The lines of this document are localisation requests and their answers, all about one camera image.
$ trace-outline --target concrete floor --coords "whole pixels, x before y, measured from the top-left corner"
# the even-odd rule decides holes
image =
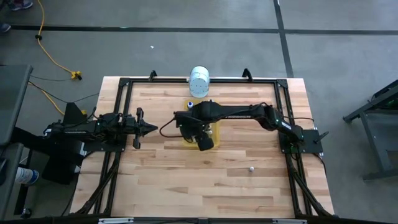
[[[46,24],[118,27],[222,27],[276,29],[271,0],[42,0]],[[394,0],[280,0],[287,29],[398,29]],[[3,10],[13,24],[39,25],[39,6],[21,12]],[[68,73],[44,55],[35,31],[11,30],[0,36],[0,63],[31,64],[33,75],[64,79]],[[212,76],[238,77],[249,68],[255,77],[286,77],[279,34],[60,32],[43,33],[53,57],[83,72],[82,82],[34,83],[72,101],[100,90],[105,75],[187,76],[196,65]],[[323,140],[328,183],[335,213],[345,218],[397,222],[398,179],[364,183],[377,171],[362,124],[341,119],[398,77],[398,36],[287,35],[294,77],[304,78],[315,122],[330,134]],[[90,110],[96,97],[78,103]],[[35,88],[27,89],[17,125],[41,134],[62,117]],[[46,158],[34,154],[32,166],[43,169]],[[29,192],[35,217],[60,215],[74,185],[39,183]],[[61,195],[55,199],[52,195]]]

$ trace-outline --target cable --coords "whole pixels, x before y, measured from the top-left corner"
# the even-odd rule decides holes
[[[83,98],[81,98],[81,99],[79,99],[79,100],[75,100],[75,101],[73,101],[73,102],[71,102],[71,103],[76,103],[76,102],[79,102],[79,101],[81,101],[81,100],[85,100],[85,99],[87,99],[87,98],[89,98],[89,97],[96,96],[96,95],[99,95],[99,94],[100,94],[100,93],[95,93],[95,94],[92,94],[92,95],[90,95],[90,96],[83,97]]]
[[[323,169],[325,170],[325,175],[327,176],[327,173],[326,173],[326,165],[325,165],[325,162],[323,161],[322,157],[320,157],[320,156],[319,156],[318,154],[316,154],[316,153],[313,153],[313,155],[319,158],[319,160],[321,161],[321,163],[322,163],[322,165],[323,165]]]
[[[41,88],[39,88],[37,85],[29,82],[30,85],[36,86],[38,89],[40,89],[42,91],[42,93],[45,95],[45,97],[47,97],[47,99],[50,100],[50,102],[54,105],[55,109],[62,115],[65,115],[65,113],[57,106],[57,104],[51,99],[51,97],[48,96],[47,92]]]
[[[30,85],[33,85],[34,87],[36,87],[36,88],[38,88],[38,89],[40,89],[40,90],[42,91],[42,93],[45,95],[45,97],[47,97],[47,99],[49,99],[50,102],[54,105],[55,109],[57,109],[57,111],[58,111],[60,114],[62,114],[62,115],[65,115],[65,113],[57,106],[57,104],[51,99],[51,97],[49,97],[49,95],[52,96],[52,97],[54,97],[55,99],[57,99],[57,100],[59,100],[59,101],[64,102],[64,103],[76,103],[76,102],[79,102],[79,101],[81,101],[81,100],[87,99],[87,98],[89,98],[89,97],[99,95],[99,93],[95,93],[95,94],[92,94],[92,95],[90,95],[90,96],[83,97],[83,98],[81,98],[81,99],[79,99],[79,100],[75,100],[75,101],[73,101],[73,102],[67,102],[67,101],[65,101],[65,100],[63,100],[63,99],[60,99],[60,98],[54,96],[53,94],[51,94],[51,93],[49,93],[49,92],[43,90],[42,88],[38,87],[35,83],[32,83],[31,81],[29,81],[29,84],[30,84]]]
[[[311,121],[314,121],[313,118],[293,118],[293,119],[309,119],[309,120],[311,120]]]
[[[33,78],[41,79],[41,80],[55,81],[55,82],[63,82],[63,81],[69,81],[69,80],[71,80],[70,78],[65,79],[65,80],[54,80],[54,79],[50,79],[50,78],[36,77],[36,76],[34,76],[34,75],[30,75],[30,76],[33,77]]]
[[[40,5],[40,8],[42,10],[42,23],[40,25],[40,29],[39,32],[37,33],[37,35],[35,36],[35,38],[37,39],[37,43],[40,45],[40,47],[42,48],[42,50],[44,51],[44,53],[49,57],[49,59],[58,67],[64,69],[65,71],[69,72],[71,75],[71,79],[76,79],[78,78],[79,80],[81,80],[81,73],[79,71],[74,72],[71,71],[67,68],[65,68],[64,66],[60,65],[59,63],[57,63],[52,57],[51,55],[45,50],[45,48],[43,47],[42,43],[40,42],[42,40],[42,30],[43,30],[43,26],[44,26],[44,7],[42,5],[42,3],[40,2],[40,0],[37,0],[38,4]]]
[[[290,156],[292,157],[292,159],[294,159],[295,161],[297,161],[297,157],[294,158],[294,157],[293,157],[293,154],[291,154]]]
[[[35,86],[36,88],[42,90],[43,92],[46,92],[48,95],[54,97],[55,99],[57,99],[57,100],[59,100],[59,101],[61,101],[61,102],[64,102],[64,103],[71,103],[71,102],[67,102],[67,101],[65,101],[65,100],[63,100],[63,99],[60,99],[60,98],[54,96],[53,94],[51,94],[51,93],[49,93],[49,92],[43,90],[42,88],[38,87],[35,83],[32,83],[31,81],[29,81],[29,83],[30,83],[31,85]]]
[[[171,119],[169,122],[167,122],[165,125],[163,125],[160,129],[159,129],[159,133],[161,136],[165,137],[165,138],[182,138],[183,136],[166,136],[162,133],[162,130],[169,125],[171,122],[173,122],[175,120],[175,118]]]

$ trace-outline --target yellow extension cord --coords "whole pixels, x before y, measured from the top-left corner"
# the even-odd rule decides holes
[[[58,67],[64,69],[65,71],[69,72],[71,75],[71,79],[76,79],[78,78],[79,80],[81,80],[81,72],[79,71],[71,71],[69,69],[67,69],[66,67],[60,65],[59,63],[57,63],[52,57],[51,55],[45,50],[45,48],[43,47],[42,43],[40,42],[41,39],[41,34],[42,34],[42,29],[44,26],[44,7],[42,5],[42,3],[40,2],[40,0],[37,0],[40,8],[42,9],[42,24],[40,25],[40,29],[39,29],[39,33],[37,34],[37,43],[40,45],[40,47],[43,49],[44,53],[49,57],[49,59]]]
[[[44,26],[44,8],[42,3],[40,2],[40,0],[37,0],[40,8],[42,9],[42,24],[40,25],[40,29],[39,29],[39,33],[37,34],[37,43],[40,45],[40,47],[42,48],[42,50],[44,51],[44,53],[49,57],[49,59],[58,67],[64,69],[65,71],[69,72],[71,75],[71,79],[76,79],[78,78],[79,80],[81,80],[81,72],[77,71],[71,71],[69,69],[67,69],[66,67],[60,65],[59,63],[57,63],[52,57],[51,55],[45,50],[45,48],[43,47],[42,43],[40,42],[41,39],[41,33],[42,33],[42,29]],[[46,94],[46,92],[44,92],[43,90],[41,90],[41,92],[45,95],[45,97],[47,97],[47,99],[50,100],[50,102],[54,105],[55,109],[57,109],[57,111],[62,114],[65,115],[65,113],[57,106],[57,104],[53,101],[53,99],[51,99],[50,96],[48,96],[48,94]]]

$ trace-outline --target wooden table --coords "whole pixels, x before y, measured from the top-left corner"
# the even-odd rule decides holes
[[[104,77],[96,115],[113,112],[119,78]],[[304,80],[290,78],[288,84],[294,116],[311,118]],[[173,111],[182,110],[183,102],[189,98],[187,83],[135,83],[130,113],[135,114],[136,108],[141,107],[144,120],[161,127],[172,118]],[[205,100],[209,99],[222,105],[263,101],[276,105],[270,84],[211,84]],[[310,120],[297,119],[296,123],[304,129],[313,128]],[[172,123],[164,133],[179,134],[179,130]],[[254,120],[223,120],[220,134],[219,148],[205,152],[183,146],[180,138],[164,138],[159,130],[141,138],[141,149],[137,150],[132,147],[133,136],[130,136],[119,166],[112,216],[294,217],[277,131],[266,131]],[[104,153],[96,152],[84,160],[71,212],[77,211],[98,186],[103,157]],[[319,158],[304,154],[303,164],[308,187],[326,210],[333,213]],[[297,192],[304,212],[302,192]]]

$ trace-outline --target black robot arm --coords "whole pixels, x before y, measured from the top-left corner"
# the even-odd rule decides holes
[[[144,112],[137,108],[137,118],[121,113],[106,113],[100,115],[95,121],[83,120],[77,124],[64,124],[61,121],[50,124],[44,131],[47,139],[77,139],[82,142],[100,142],[101,144],[117,145],[122,136],[134,134],[133,146],[139,149],[139,138],[157,126],[148,124],[142,118]]]
[[[249,106],[223,106],[213,101],[202,101],[188,111],[174,113],[176,125],[187,141],[196,140],[199,150],[211,149],[214,144],[207,135],[209,124],[221,119],[255,119],[268,131],[278,130],[291,142],[303,141],[303,129],[284,121],[283,116],[271,105],[260,103]]]

